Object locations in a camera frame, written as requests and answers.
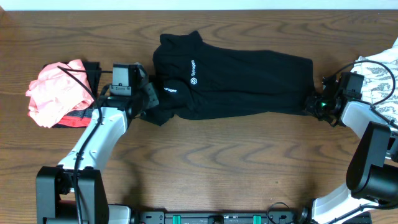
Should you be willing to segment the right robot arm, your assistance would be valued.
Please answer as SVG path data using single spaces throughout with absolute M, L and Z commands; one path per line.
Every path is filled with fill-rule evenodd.
M 332 126 L 346 126 L 360 142 L 345 182 L 305 207 L 297 223 L 370 223 L 370 210 L 397 208 L 397 126 L 359 99 L 358 92 L 338 90 L 309 96 L 308 113 Z

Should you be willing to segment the black t-shirt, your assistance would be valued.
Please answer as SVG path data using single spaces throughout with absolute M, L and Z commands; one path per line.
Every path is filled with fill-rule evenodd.
M 199 32 L 160 35 L 152 58 L 159 105 L 143 120 L 161 126 L 174 116 L 203 120 L 274 112 L 304 114 L 315 89 L 313 62 L 271 50 L 231 50 Z

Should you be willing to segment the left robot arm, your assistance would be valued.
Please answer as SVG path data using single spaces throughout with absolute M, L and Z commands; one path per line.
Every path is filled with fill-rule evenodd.
M 130 96 L 98 98 L 88 127 L 57 166 L 43 166 L 35 180 L 37 223 L 133 223 L 127 205 L 110 204 L 102 173 L 119 138 L 131 121 L 159 101 L 152 83 L 132 89 Z

